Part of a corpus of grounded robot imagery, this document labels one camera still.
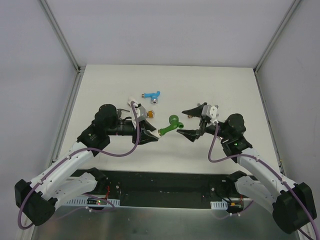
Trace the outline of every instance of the white table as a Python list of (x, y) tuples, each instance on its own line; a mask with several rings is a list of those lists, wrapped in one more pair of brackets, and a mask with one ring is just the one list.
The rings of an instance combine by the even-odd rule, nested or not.
[[(161, 91), (157, 105), (142, 93)], [(81, 132), (94, 119), (103, 104), (129, 109), (127, 99), (133, 96), (147, 110), (155, 111), (155, 118), (148, 121), (156, 128), (169, 125), (172, 114), (179, 116), (184, 129), (197, 129), (199, 118), (189, 119), (183, 110), (192, 109), (197, 103), (219, 105), (219, 120), (240, 113), (247, 131), (244, 136), (275, 169), (278, 162), (259, 95), (254, 72), (251, 68), (152, 66), (152, 65), (87, 65), (79, 88), (61, 154), (76, 141)], [(138, 146), (127, 157), (115, 158), (98, 154), (84, 164), (82, 169), (96, 167), (100, 170), (230, 174), (244, 168), (228, 159), (220, 163), (208, 161), (208, 150), (213, 139), (205, 134), (190, 142), (172, 131), (158, 142)], [(111, 143), (104, 149), (112, 153), (125, 153), (132, 147), (130, 136), (111, 136)], [(216, 143), (212, 159), (225, 154)]]

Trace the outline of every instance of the green pipe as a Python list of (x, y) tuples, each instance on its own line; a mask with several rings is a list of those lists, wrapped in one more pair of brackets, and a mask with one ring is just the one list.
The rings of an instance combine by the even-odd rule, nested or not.
[(182, 122), (179, 122), (179, 117), (177, 115), (171, 115), (169, 117), (169, 123), (170, 125), (166, 128), (161, 128), (158, 130), (158, 133), (160, 136), (165, 135), (167, 132), (170, 132), (172, 130), (175, 130), (177, 128), (183, 129), (184, 124)]

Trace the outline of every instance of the blue object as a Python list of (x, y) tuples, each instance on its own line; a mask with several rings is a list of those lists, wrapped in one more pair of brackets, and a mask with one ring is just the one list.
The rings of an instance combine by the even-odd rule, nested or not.
[(160, 95), (160, 91), (157, 91), (156, 93), (143, 93), (142, 97), (144, 99), (151, 98), (151, 103), (152, 104), (157, 104), (159, 95)]

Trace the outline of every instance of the white panel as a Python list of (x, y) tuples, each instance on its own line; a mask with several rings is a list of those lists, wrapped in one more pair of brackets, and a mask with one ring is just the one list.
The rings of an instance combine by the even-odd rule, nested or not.
[(254, 67), (293, 0), (49, 0), (78, 62)]
[[(157, 105), (141, 94), (161, 91)], [(197, 129), (199, 118), (189, 119), (183, 110), (208, 102), (219, 105), (219, 120), (240, 113), (247, 131), (245, 137), (274, 168), (278, 167), (267, 120), (252, 68), (141, 66), (141, 65), (87, 65), (66, 131), (61, 154), (65, 153), (81, 132), (94, 119), (103, 104), (114, 104), (128, 109), (127, 99), (135, 97), (147, 110), (154, 110), (149, 122), (156, 128), (169, 125), (169, 116), (176, 114), (184, 129)], [(231, 159), (220, 163), (208, 161), (213, 136), (205, 134), (195, 142), (169, 132), (158, 142), (137, 147), (127, 157), (109, 157), (98, 154), (82, 169), (96, 167), (102, 170), (230, 174), (244, 168)], [(111, 136), (105, 150), (126, 153), (132, 147), (130, 136)], [(225, 157), (217, 141), (212, 159)]]
[(36, 0), (0, 1), (0, 233), (15, 239), (14, 186), (45, 168), (75, 71)]
[[(284, 170), (312, 189), (319, 214), (320, 1), (303, 1), (258, 73)], [(316, 220), (320, 228), (319, 217)]]

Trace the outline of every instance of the white wall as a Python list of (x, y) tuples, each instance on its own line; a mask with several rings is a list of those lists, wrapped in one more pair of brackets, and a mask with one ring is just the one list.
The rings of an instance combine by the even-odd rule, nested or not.
[(14, 186), (42, 172), (75, 71), (36, 0), (0, 1), (0, 238), (18, 229)]
[[(258, 73), (287, 175), (306, 182), (320, 214), (320, 1), (302, 1)], [(320, 228), (320, 217), (316, 220)]]
[(48, 0), (81, 66), (253, 68), (293, 0)]

